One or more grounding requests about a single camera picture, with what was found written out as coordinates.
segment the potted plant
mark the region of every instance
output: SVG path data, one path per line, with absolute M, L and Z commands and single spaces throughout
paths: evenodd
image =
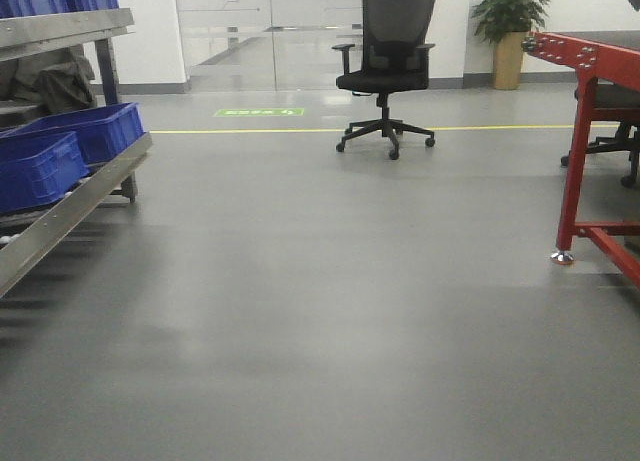
M 544 28 L 549 0 L 480 0 L 471 16 L 478 18 L 475 35 L 495 43 L 493 86 L 517 89 L 522 69 L 522 41 L 534 28 Z

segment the wooden plant pot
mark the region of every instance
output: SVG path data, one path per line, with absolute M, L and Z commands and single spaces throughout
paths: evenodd
M 518 89 L 522 70 L 522 42 L 527 33 L 507 33 L 493 55 L 493 87 Z

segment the glass wall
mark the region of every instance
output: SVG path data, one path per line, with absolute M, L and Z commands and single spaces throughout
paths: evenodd
M 194 91 L 335 87 L 342 58 L 359 45 L 361 0 L 177 0 Z M 352 53 L 358 66 L 360 51 Z

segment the black office chair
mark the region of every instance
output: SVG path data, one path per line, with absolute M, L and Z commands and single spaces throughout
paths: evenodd
M 349 50 L 354 44 L 341 44 L 333 49 L 342 51 L 344 74 L 336 79 L 340 89 L 354 94 L 377 94 L 377 106 L 382 118 L 349 123 L 342 141 L 336 146 L 343 152 L 350 139 L 374 131 L 382 131 L 393 149 L 391 159 L 398 159 L 398 135 L 404 131 L 425 134 L 425 144 L 435 145 L 435 134 L 401 120 L 389 118 L 389 95 L 400 91 L 415 91 L 429 87 L 429 50 L 434 44 L 423 44 L 431 21 L 435 0 L 362 0 L 363 54 L 360 71 L 349 72 Z
M 638 177 L 640 161 L 640 93 L 615 84 L 598 84 L 592 112 L 593 121 L 620 121 L 613 137 L 598 136 L 589 143 L 587 154 L 629 152 L 631 169 L 620 178 L 625 188 L 632 187 Z M 560 159 L 562 166 L 569 165 L 569 155 Z

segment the mesh backrest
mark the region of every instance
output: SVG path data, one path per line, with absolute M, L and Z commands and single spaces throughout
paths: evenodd
M 415 47 L 424 42 L 435 0 L 362 0 L 362 69 L 411 71 L 419 68 Z

